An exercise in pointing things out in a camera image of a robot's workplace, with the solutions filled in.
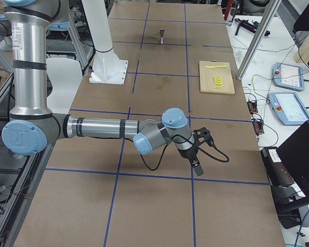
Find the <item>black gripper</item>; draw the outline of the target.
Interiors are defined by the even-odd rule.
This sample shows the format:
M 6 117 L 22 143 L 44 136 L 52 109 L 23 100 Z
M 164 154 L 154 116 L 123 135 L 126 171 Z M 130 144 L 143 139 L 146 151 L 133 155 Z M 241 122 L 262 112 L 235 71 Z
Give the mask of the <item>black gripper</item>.
M 197 176 L 204 174 L 200 161 L 197 158 L 198 149 L 196 147 L 190 147 L 185 150 L 179 149 L 179 153 L 183 158 L 186 158 L 190 161 L 190 165 L 196 172 Z

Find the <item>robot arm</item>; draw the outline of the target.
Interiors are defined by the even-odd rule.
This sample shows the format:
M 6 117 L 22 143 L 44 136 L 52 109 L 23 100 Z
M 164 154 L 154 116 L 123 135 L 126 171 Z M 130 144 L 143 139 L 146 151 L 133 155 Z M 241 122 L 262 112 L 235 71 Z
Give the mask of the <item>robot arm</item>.
M 15 84 L 15 106 L 2 130 L 8 149 L 29 156 L 59 139 L 78 136 L 128 139 L 146 155 L 174 143 L 196 174 L 203 174 L 197 153 L 206 129 L 192 131 L 179 108 L 166 110 L 160 122 L 69 114 L 82 77 L 55 80 L 46 58 L 46 32 L 59 25 L 69 27 L 67 1 L 5 1 L 4 12 L 11 23 Z

